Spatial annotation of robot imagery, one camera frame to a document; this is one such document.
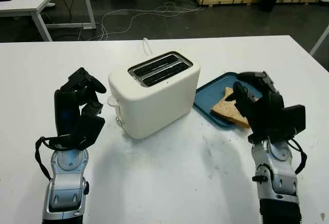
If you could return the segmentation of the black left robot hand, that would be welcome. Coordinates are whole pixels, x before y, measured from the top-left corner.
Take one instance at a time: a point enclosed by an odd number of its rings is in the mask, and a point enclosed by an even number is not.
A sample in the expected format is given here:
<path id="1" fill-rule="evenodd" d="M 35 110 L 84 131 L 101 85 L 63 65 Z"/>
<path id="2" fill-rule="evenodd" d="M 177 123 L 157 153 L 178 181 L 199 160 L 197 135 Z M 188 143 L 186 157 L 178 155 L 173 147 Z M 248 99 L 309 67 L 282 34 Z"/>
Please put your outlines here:
<path id="1" fill-rule="evenodd" d="M 58 137 L 49 144 L 84 150 L 96 142 L 105 124 L 105 119 L 99 116 L 103 104 L 97 93 L 106 93 L 106 88 L 83 67 L 68 77 L 54 93 Z"/>

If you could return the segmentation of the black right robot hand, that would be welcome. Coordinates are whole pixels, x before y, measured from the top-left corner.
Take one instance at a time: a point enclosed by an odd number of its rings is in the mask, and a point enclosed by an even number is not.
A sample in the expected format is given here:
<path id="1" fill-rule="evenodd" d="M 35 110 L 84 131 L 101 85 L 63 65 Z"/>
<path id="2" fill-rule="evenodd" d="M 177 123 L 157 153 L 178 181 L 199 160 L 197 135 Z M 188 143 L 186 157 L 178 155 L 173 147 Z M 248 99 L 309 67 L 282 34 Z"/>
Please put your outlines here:
<path id="1" fill-rule="evenodd" d="M 226 100 L 235 101 L 234 106 L 247 119 L 253 131 L 250 141 L 269 138 L 276 143 L 295 135 L 293 127 L 283 124 L 283 98 L 266 72 L 239 73 L 233 93 Z"/>

